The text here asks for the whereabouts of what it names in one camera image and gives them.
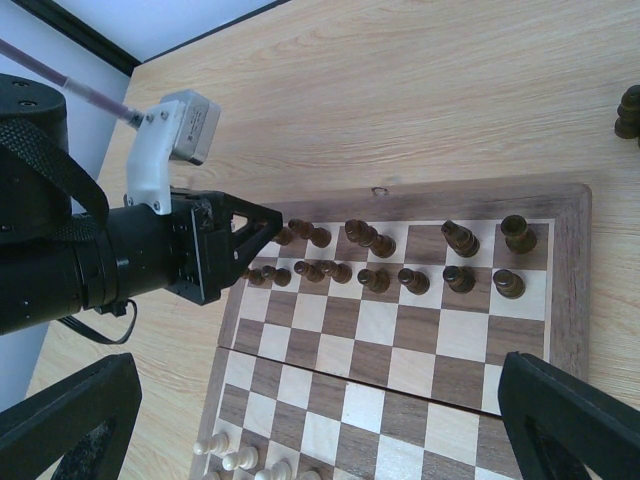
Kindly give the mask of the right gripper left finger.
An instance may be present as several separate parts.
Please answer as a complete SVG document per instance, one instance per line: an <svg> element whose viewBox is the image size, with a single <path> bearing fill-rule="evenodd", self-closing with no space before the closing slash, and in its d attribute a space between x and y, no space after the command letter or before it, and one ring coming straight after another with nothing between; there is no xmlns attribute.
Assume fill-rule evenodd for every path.
<svg viewBox="0 0 640 480"><path fill-rule="evenodd" d="M1 477L119 477L142 400L134 358L108 355L1 413Z"/></svg>

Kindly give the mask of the dark chess piece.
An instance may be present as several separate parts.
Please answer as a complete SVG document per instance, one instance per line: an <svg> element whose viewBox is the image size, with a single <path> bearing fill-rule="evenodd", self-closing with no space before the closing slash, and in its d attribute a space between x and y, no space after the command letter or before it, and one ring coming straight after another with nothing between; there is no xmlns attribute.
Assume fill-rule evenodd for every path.
<svg viewBox="0 0 640 480"><path fill-rule="evenodd" d="M325 278L322 270L314 264L300 260L294 264L294 271L312 283L322 282Z"/></svg>
<svg viewBox="0 0 640 480"><path fill-rule="evenodd" d="M266 281L260 269L247 268L243 272L242 278L245 279L250 285L254 285L254 286L261 286Z"/></svg>
<svg viewBox="0 0 640 480"><path fill-rule="evenodd" d="M507 299L520 298L526 290L522 277L507 269L497 270L493 274L493 283L497 292Z"/></svg>
<svg viewBox="0 0 640 480"><path fill-rule="evenodd" d="M275 268L265 265L261 269L261 275L279 287L286 287L291 282L291 272L286 268Z"/></svg>
<svg viewBox="0 0 640 480"><path fill-rule="evenodd" d="M413 295L423 295L430 288L429 278L421 271L402 268L397 274L398 281Z"/></svg>
<svg viewBox="0 0 640 480"><path fill-rule="evenodd" d="M389 258L396 250L396 242L388 235L379 233L365 221L350 219L345 222L347 239L367 248L378 258Z"/></svg>
<svg viewBox="0 0 640 480"><path fill-rule="evenodd" d="M390 277L385 269L362 269L357 274L357 280L375 294L385 293L390 286Z"/></svg>
<svg viewBox="0 0 640 480"><path fill-rule="evenodd" d="M352 278L352 269L346 263L336 263L333 260L322 260L320 262L320 269L324 275L329 276L339 284L346 284Z"/></svg>
<svg viewBox="0 0 640 480"><path fill-rule="evenodd" d="M460 257L471 258L480 249L478 238L468 228L451 220L444 222L441 233L449 247Z"/></svg>
<svg viewBox="0 0 640 480"><path fill-rule="evenodd" d="M639 139L639 89L639 85L629 87L617 107L614 133L621 139Z"/></svg>
<svg viewBox="0 0 640 480"><path fill-rule="evenodd" d="M280 246L289 245L295 239L295 234L288 227L283 227L273 238L273 242Z"/></svg>
<svg viewBox="0 0 640 480"><path fill-rule="evenodd" d="M515 254L526 254L537 244L535 232L520 215L507 216L500 225L507 248Z"/></svg>
<svg viewBox="0 0 640 480"><path fill-rule="evenodd" d="M444 282L455 293L466 294L475 286L475 274L470 267L446 266L442 273Z"/></svg>

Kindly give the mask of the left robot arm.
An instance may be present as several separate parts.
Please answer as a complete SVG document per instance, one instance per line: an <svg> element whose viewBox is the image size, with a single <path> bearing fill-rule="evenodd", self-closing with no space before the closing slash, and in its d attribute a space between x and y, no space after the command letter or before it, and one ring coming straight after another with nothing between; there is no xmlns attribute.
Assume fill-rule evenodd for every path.
<svg viewBox="0 0 640 480"><path fill-rule="evenodd" d="M281 230L273 209L214 191L175 190L171 210L111 208L69 155L64 96L1 78L1 330L93 309L122 316L158 289L217 301Z"/></svg>

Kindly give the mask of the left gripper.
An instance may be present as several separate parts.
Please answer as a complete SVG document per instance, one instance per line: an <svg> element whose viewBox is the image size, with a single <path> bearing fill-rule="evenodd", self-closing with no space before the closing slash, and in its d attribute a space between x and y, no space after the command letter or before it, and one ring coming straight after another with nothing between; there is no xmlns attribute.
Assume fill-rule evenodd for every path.
<svg viewBox="0 0 640 480"><path fill-rule="evenodd" d="M219 191L171 191L177 280L169 291L197 305L221 298L283 228L282 213Z"/></svg>

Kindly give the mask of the dark pawn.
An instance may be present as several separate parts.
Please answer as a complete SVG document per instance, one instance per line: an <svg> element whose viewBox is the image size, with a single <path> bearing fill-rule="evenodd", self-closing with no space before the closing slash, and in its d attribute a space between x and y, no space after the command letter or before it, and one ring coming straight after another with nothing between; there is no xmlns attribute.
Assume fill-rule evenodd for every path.
<svg viewBox="0 0 640 480"><path fill-rule="evenodd" d="M316 227L311 222L301 219L288 221L288 228L304 240L308 240L317 248L327 247L331 240L331 232L323 227Z"/></svg>

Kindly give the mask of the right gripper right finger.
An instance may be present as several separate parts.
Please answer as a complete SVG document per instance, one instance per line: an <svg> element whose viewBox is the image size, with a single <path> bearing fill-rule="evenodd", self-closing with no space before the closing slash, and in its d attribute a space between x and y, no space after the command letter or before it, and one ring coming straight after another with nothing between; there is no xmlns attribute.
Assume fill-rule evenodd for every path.
<svg viewBox="0 0 640 480"><path fill-rule="evenodd" d="M502 419L525 479L639 477L639 411L531 355L506 355Z"/></svg>

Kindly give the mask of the wooden chess board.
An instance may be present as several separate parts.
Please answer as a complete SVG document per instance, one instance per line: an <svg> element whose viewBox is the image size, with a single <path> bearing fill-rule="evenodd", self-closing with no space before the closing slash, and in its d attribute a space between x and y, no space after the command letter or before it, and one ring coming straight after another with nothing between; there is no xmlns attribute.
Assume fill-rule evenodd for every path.
<svg viewBox="0 0 640 480"><path fill-rule="evenodd" d="M253 262L292 271L297 261L385 269L389 289L375 294L356 278L286 287L245 279L231 289L197 440L229 436L221 455L193 456L189 475L254 479L285 460L298 477L324 479L516 479L520 472L500 417L497 388L506 355L519 351L586 379L589 369L591 192L581 184L412 189L333 194L280 202L286 219L331 232L325 248L296 239L270 244ZM501 232L524 217L537 237L511 252ZM393 238L378 258L347 239L362 220ZM480 249L457 255L441 226L468 228ZM453 292L446 266L470 267L475 286ZM413 295L397 278L423 272L430 288ZM493 274L511 270L525 293L502 297ZM225 455L258 450L251 470L226 471Z"/></svg>

